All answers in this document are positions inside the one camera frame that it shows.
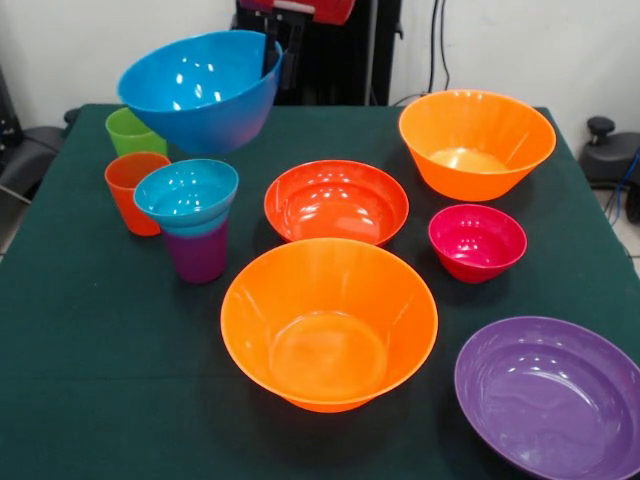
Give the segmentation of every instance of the table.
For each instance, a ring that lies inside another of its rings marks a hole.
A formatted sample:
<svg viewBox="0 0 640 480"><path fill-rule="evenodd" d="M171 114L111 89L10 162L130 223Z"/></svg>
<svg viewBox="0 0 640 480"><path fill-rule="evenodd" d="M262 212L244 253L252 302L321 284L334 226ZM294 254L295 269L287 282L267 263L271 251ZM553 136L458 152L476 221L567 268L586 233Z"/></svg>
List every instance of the table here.
<svg viewBox="0 0 640 480"><path fill-rule="evenodd" d="M453 202L419 176L400 109L276 107L255 141L223 157L241 178L230 263L193 286L176 277L161 238L130 235L111 201L104 121L114 108L83 107L0 264L1 478L521 478L455 398L454 362L473 332L509 316L555 316L640 361L640 282L561 136L548 161L490 202L522 223L527 255L494 281L466 285L427 241L428 220ZM234 276L280 243L262 212L267 186L323 158L371 163L405 187L411 213L387 248L426 280L440 313L436 346L409 382L336 415L255 386L219 328Z"/></svg>

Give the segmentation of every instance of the pink bowl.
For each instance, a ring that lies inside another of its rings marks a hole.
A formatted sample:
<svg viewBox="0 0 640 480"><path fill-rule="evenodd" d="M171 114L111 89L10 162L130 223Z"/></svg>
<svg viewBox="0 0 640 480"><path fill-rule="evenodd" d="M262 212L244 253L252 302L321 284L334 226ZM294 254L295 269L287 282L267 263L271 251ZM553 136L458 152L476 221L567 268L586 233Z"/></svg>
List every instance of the pink bowl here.
<svg viewBox="0 0 640 480"><path fill-rule="evenodd" d="M527 235L506 213L461 204L440 210L429 239L444 268L466 283L482 283L511 268L527 250Z"/></svg>

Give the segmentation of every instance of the large orange bowl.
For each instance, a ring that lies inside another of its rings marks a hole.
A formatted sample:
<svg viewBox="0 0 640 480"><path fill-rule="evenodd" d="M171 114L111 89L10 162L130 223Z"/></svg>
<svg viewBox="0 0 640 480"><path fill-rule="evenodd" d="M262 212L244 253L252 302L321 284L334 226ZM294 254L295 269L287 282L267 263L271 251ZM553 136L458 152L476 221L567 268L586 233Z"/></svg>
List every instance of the large orange bowl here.
<svg viewBox="0 0 640 480"><path fill-rule="evenodd" d="M425 182L466 202L504 195L556 145L553 126L534 108L476 90L424 96L404 109L399 126Z"/></svg>
<svg viewBox="0 0 640 480"><path fill-rule="evenodd" d="M319 160L287 170L264 197L271 226L287 241L350 238L387 243L409 215L409 199L388 173L350 160Z"/></svg>
<svg viewBox="0 0 640 480"><path fill-rule="evenodd" d="M251 262L222 304L222 338L254 382L307 410L356 408L407 380L438 330L422 278L395 255L340 238Z"/></svg>

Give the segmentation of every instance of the magenta bowl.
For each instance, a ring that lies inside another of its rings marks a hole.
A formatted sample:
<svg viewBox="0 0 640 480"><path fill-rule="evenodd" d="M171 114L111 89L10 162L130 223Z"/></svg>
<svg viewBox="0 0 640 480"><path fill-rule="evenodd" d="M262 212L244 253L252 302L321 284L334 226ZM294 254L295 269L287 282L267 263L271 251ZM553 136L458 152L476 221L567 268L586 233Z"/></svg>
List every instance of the magenta bowl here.
<svg viewBox="0 0 640 480"><path fill-rule="evenodd" d="M462 347L454 381L482 439L537 477L640 472L640 369L590 330L545 317L492 323Z"/></svg>
<svg viewBox="0 0 640 480"><path fill-rule="evenodd" d="M518 222L495 208L470 203L436 213L429 240L444 268L466 283L497 277L527 250L527 235Z"/></svg>

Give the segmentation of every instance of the plastic bowl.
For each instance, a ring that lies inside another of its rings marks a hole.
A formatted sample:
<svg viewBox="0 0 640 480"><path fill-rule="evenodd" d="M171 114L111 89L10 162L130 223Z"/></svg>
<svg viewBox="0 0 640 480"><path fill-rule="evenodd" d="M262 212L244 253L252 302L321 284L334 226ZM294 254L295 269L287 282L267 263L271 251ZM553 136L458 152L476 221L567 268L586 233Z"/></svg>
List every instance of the plastic bowl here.
<svg viewBox="0 0 640 480"><path fill-rule="evenodd" d="M520 224L483 205L440 210L429 222L429 239L447 271L466 283L497 277L527 250L527 235Z"/></svg>
<svg viewBox="0 0 640 480"><path fill-rule="evenodd" d="M218 160L193 159L146 176L133 199L164 231L193 237L224 223L237 190L233 167Z"/></svg>
<svg viewBox="0 0 640 480"><path fill-rule="evenodd" d="M467 202L504 195L556 145L553 126L541 113L475 90L424 96L404 109L399 126L425 182Z"/></svg>
<svg viewBox="0 0 640 480"><path fill-rule="evenodd" d="M280 175L267 190L264 211L287 241L337 237L382 245L404 225L409 200L382 170L348 160L320 160Z"/></svg>
<svg viewBox="0 0 640 480"><path fill-rule="evenodd" d="M222 338L254 382L301 408L356 408L427 359L438 329L422 278L381 248L288 243L250 263L222 304Z"/></svg>
<svg viewBox="0 0 640 480"><path fill-rule="evenodd" d="M458 401L478 434L513 464L549 479L640 473L638 379L638 366L609 341L544 317L484 327L455 367Z"/></svg>
<svg viewBox="0 0 640 480"><path fill-rule="evenodd" d="M149 128L189 154L230 152L260 132L278 90L282 55L262 78L265 38L230 30L171 43L134 63L118 94Z"/></svg>

